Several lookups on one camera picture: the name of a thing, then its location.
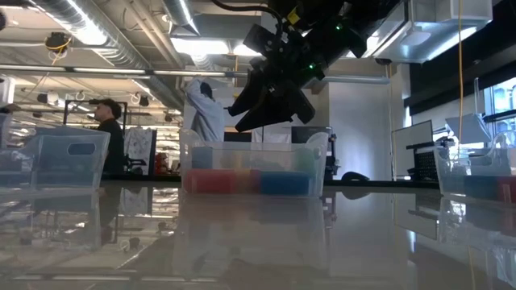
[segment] ceiling light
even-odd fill
[[[150,80],[150,79],[151,79],[151,76],[113,75],[113,78],[117,78],[117,79],[138,79],[138,80]]]
[[[124,69],[124,68],[74,68],[76,73],[129,73],[129,74],[145,74],[143,69]]]
[[[17,135],[17,136],[19,136],[19,137],[25,137],[25,136],[27,136],[27,134],[19,133],[19,132],[16,132],[16,131],[12,131],[11,133],[12,133],[12,134],[14,134],[14,135]]]
[[[22,7],[22,6],[0,6],[0,9],[12,9],[12,10],[24,10],[24,9],[28,9],[28,10],[33,10],[33,11],[38,11],[40,12],[40,10],[38,8],[35,8],[35,7],[30,7],[30,6],[27,6],[27,7]]]
[[[191,56],[229,53],[229,47],[226,42],[222,40],[193,40],[178,38],[171,38],[171,40],[178,52],[186,53]]]
[[[138,125],[127,125],[126,128],[143,128],[143,129],[179,129],[178,126],[169,125],[150,125],[150,126],[138,126]]]
[[[236,48],[233,49],[233,53],[237,56],[261,56],[260,53],[253,51],[243,44],[237,45]]]
[[[20,71],[37,71],[37,72],[64,72],[65,68],[52,66],[37,66],[37,65],[18,65],[18,64],[0,64],[0,69],[12,69]]]
[[[35,123],[33,123],[33,122],[27,122],[27,121],[19,121],[19,122],[22,123],[23,125],[35,126]]]
[[[167,70],[167,71],[160,71],[156,70],[154,71],[155,75],[158,76],[168,76],[168,75],[174,75],[174,76],[182,76],[182,77],[195,77],[199,75],[199,72],[196,71],[177,71],[177,70]],[[227,77],[226,73],[224,72],[202,72],[203,77]]]
[[[85,112],[90,112],[90,111],[91,111],[90,109],[88,109],[88,108],[86,108],[86,107],[84,107],[84,106],[77,106],[77,108],[78,108],[79,110],[83,110],[83,111],[85,111]]]

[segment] white lab coat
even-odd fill
[[[192,130],[197,132],[204,141],[224,141],[224,108],[201,93],[202,80],[194,78],[186,88],[186,97],[191,106],[197,111],[193,117]]]

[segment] blue block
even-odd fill
[[[466,197],[474,197],[496,201],[498,181],[496,176],[465,176],[464,194]]]
[[[310,176],[304,172],[262,172],[261,193],[274,196],[307,196]]]
[[[192,148],[192,168],[212,169],[213,149],[211,147]]]

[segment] white wall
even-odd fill
[[[403,100],[410,97],[410,66],[399,64],[396,70],[396,73],[391,77],[392,131],[410,126],[412,123],[403,105]]]
[[[330,126],[337,135],[336,158],[345,172],[391,180],[389,86],[329,84]]]

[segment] computer monitor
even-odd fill
[[[392,132],[393,155],[396,156],[396,177],[408,176],[414,168],[414,150],[407,146],[434,142],[432,121],[422,122]]]
[[[292,127],[292,143],[304,144],[308,139],[317,133],[328,133],[331,135],[333,130],[331,127],[324,126],[293,126]]]

